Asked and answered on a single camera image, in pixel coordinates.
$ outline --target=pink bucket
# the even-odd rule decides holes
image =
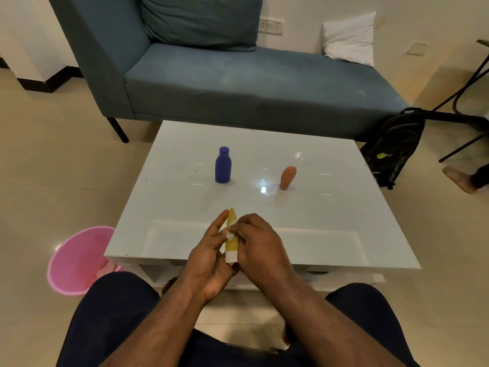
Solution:
[[[92,227],[59,246],[47,267],[47,281],[63,295],[84,295],[101,276],[123,269],[104,257],[114,233],[112,227]]]

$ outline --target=white cap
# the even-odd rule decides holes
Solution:
[[[225,251],[224,258],[226,263],[234,264],[238,262],[238,252],[237,251]]]

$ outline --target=sofa cushion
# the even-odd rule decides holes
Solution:
[[[147,34],[172,45],[256,48],[263,0],[141,0]]]
[[[372,67],[322,55],[156,43],[126,73],[136,118],[362,140],[406,102]]]

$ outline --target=black backpack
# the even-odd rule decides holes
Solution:
[[[418,147],[425,123],[425,110],[406,108],[388,117],[360,149],[379,187],[391,190],[396,184],[395,179]]]

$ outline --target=sofa leg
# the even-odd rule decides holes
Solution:
[[[119,138],[121,138],[123,143],[129,143],[129,139],[127,138],[124,130],[121,128],[117,120],[113,117],[107,117],[108,122],[112,125],[112,128],[115,130]]]

